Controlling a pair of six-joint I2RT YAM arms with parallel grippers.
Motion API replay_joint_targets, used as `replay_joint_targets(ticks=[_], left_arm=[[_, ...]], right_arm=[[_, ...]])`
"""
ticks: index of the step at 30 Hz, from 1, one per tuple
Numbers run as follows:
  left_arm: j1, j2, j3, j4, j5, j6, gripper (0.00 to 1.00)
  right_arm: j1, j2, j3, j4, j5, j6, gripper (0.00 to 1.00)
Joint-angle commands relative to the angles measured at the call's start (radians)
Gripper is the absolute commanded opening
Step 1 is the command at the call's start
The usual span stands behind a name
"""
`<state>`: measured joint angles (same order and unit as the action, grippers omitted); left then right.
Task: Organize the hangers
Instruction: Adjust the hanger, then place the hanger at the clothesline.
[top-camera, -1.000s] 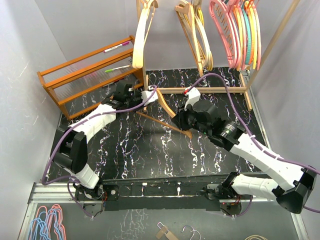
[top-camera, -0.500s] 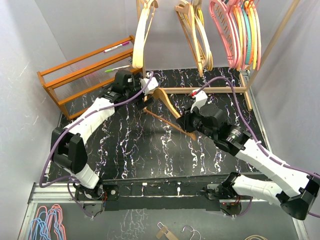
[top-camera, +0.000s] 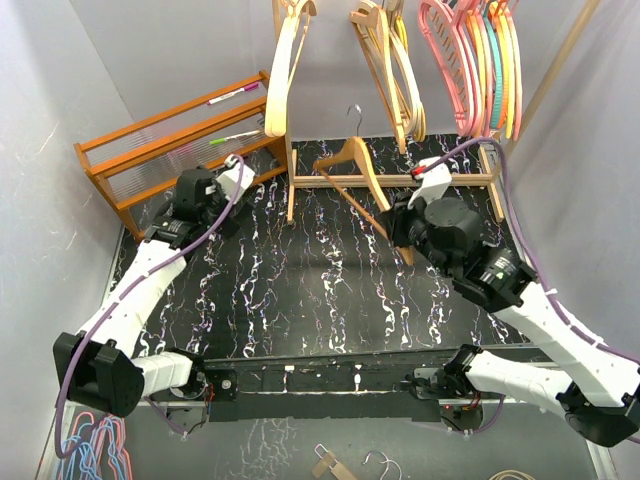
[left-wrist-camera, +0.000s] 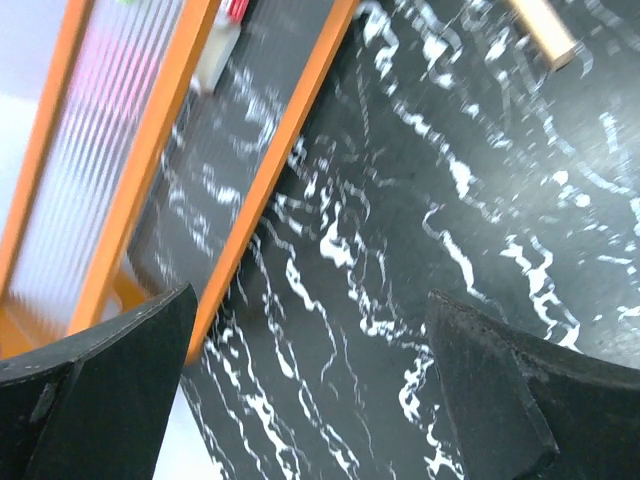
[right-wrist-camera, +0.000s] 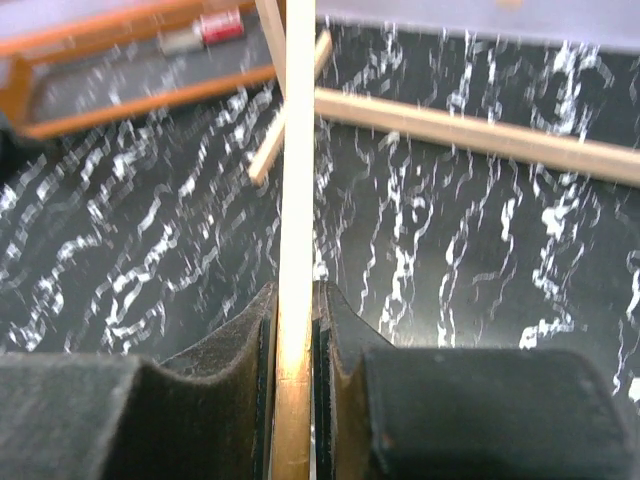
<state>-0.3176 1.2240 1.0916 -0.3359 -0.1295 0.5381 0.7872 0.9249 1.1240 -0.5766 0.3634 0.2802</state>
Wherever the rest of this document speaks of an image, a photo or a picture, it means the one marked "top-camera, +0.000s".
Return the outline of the teal wire hanger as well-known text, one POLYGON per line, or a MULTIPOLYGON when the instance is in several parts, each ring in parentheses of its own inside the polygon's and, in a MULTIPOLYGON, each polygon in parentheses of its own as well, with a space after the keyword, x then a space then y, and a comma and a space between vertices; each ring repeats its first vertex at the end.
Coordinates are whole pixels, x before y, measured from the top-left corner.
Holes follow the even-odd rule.
POLYGON ((498 13, 497 1, 491 1, 489 3, 487 18, 494 31, 500 57, 500 64, 495 64, 495 66, 499 68, 497 71, 500 72, 500 76, 496 78, 495 102, 497 104, 494 105, 494 114, 497 117, 497 120, 494 122, 493 126, 494 130, 499 130, 504 126, 507 116, 509 68, 507 65, 508 55, 506 30, 501 23, 501 15, 498 13))

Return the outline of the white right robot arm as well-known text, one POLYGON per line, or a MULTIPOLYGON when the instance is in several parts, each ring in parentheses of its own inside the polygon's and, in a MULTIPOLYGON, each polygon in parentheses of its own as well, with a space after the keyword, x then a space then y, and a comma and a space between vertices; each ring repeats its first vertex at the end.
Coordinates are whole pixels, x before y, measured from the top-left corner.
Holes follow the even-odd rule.
POLYGON ((576 333, 537 273, 517 252, 487 242, 481 217, 453 197, 426 202, 400 195, 379 221, 395 247, 413 247, 454 290, 510 324, 555 364, 548 370, 465 344, 416 387, 460 397, 510 396, 552 412, 603 447, 639 439, 639 365, 576 333))

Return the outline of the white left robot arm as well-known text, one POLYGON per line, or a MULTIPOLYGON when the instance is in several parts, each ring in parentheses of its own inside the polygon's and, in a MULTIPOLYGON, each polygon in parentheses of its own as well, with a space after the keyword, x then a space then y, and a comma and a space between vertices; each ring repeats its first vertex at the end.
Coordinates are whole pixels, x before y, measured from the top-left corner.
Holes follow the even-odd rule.
POLYGON ((169 351, 142 358, 135 356, 135 345, 194 250, 218 229, 236 230, 232 211, 254 177, 236 155, 219 173, 197 167, 179 176, 172 198, 157 212, 133 263, 103 305, 77 333, 55 341, 59 403, 71 400, 125 417, 157 392, 174 389, 186 399, 204 392, 207 376, 196 367, 195 355, 169 351))

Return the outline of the thick pink plastic hanger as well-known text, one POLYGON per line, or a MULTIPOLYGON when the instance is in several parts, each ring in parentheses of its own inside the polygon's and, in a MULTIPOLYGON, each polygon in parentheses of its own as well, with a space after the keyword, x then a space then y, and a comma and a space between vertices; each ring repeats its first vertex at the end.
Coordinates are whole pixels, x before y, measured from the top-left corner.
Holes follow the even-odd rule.
POLYGON ((484 97, 481 90, 482 75, 478 68, 478 51, 476 41, 478 33, 474 32, 475 22, 470 18, 473 1, 452 1, 451 7, 454 13, 454 26, 458 29, 460 39, 465 48, 469 79, 472 85, 472 94, 469 95, 469 106, 474 109, 474 116, 470 134, 480 136, 483 131, 484 121, 484 97))

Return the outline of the yellow metal hanger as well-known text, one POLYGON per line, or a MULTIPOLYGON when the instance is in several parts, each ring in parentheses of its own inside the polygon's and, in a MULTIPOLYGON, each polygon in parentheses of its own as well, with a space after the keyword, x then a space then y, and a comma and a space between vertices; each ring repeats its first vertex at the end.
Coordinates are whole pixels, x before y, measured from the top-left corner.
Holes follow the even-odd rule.
POLYGON ((514 111, 514 120, 513 120, 513 134, 511 136, 511 140, 515 142, 519 139, 520 130, 522 126, 522 113, 523 113, 523 86, 522 86, 522 65, 521 65, 521 55, 520 55, 520 46, 517 35, 516 26, 513 20, 513 15, 511 8, 509 7, 508 1, 501 2, 501 10, 506 17, 509 32, 512 40, 512 49, 513 49, 513 62, 514 62, 514 85, 515 85, 515 111, 514 111))

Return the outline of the cream thin plastic hanger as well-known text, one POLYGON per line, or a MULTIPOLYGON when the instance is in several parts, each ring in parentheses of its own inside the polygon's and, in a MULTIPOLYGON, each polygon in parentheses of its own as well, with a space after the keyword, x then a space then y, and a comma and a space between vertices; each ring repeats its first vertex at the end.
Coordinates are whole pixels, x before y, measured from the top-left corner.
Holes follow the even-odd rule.
POLYGON ((280 2, 272 2, 277 42, 267 88, 264 132, 268 137, 284 136, 287 132, 289 93, 286 93, 286 88, 290 44, 286 45, 285 42, 290 41, 291 37, 284 22, 285 9, 280 2))

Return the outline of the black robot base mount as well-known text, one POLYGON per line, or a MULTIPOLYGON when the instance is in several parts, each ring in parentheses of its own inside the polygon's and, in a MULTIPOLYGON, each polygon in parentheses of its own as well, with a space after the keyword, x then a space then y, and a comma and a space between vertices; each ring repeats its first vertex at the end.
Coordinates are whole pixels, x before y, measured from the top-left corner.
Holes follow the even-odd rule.
POLYGON ((430 390, 453 350, 205 359, 191 386, 156 394, 197 405, 210 422, 253 419, 404 418, 437 422, 443 404, 482 407, 495 393, 430 390))

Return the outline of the orange plastic hanger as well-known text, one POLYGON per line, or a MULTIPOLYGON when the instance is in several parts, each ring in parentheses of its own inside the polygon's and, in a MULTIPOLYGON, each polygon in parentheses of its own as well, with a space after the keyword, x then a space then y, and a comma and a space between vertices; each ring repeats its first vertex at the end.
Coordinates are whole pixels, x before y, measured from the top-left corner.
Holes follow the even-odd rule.
POLYGON ((515 117, 515 62, 511 31, 508 25, 506 12, 506 2, 499 1, 494 10, 494 18, 499 22, 502 31, 502 39, 505 43, 505 60, 503 66, 507 69, 506 84, 507 84, 507 113, 505 121, 505 133, 506 138, 510 139, 514 129, 514 117, 515 117))

